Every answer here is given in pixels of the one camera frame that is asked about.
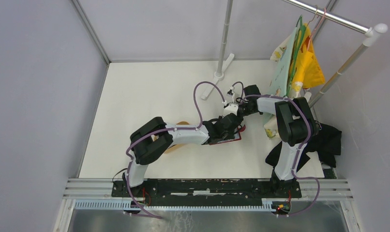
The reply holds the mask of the red card holder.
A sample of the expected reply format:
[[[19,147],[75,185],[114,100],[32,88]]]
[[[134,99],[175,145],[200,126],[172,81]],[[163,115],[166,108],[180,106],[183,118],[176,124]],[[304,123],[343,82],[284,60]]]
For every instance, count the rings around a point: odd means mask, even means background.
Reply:
[[[235,134],[232,137],[230,137],[230,136],[226,137],[223,140],[211,143],[210,145],[217,145],[217,144],[224,144],[224,143],[230,143],[230,142],[234,142],[234,141],[239,141],[239,140],[241,140],[241,133],[244,132],[245,129],[246,129],[245,125],[238,126],[238,129],[235,130]]]

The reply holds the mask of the wooden tray with cards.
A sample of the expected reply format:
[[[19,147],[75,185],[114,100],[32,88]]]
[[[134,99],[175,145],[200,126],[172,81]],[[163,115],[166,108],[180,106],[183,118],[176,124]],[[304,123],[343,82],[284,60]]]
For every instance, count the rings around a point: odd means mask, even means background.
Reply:
[[[160,156],[165,152],[170,152],[187,144],[189,133],[192,129],[193,125],[190,125],[186,121],[170,124],[158,120],[151,130],[151,132],[154,132],[153,137],[156,138],[155,140],[152,140],[151,153]]]

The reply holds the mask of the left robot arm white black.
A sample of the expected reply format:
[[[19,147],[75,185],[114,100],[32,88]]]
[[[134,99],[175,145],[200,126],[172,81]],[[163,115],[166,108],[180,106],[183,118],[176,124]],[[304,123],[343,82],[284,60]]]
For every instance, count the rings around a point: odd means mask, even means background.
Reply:
[[[149,164],[158,160],[169,148],[185,144],[215,145],[236,140],[242,121],[243,117],[234,113],[202,121],[199,127],[166,123],[160,116],[151,119],[130,136],[131,144],[126,150],[130,162],[123,174],[124,192],[130,197],[138,196]]]

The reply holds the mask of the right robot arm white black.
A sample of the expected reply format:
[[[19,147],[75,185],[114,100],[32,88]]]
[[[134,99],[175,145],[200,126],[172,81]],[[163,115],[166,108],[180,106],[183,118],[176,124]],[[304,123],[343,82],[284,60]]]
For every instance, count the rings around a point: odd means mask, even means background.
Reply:
[[[288,182],[296,180],[302,150],[318,132],[316,122],[305,97],[290,99],[262,95],[256,85],[246,86],[243,92],[245,96],[239,103],[239,116],[254,113],[269,113],[276,116],[277,132],[282,142],[269,190],[273,196],[282,197],[289,190]]]

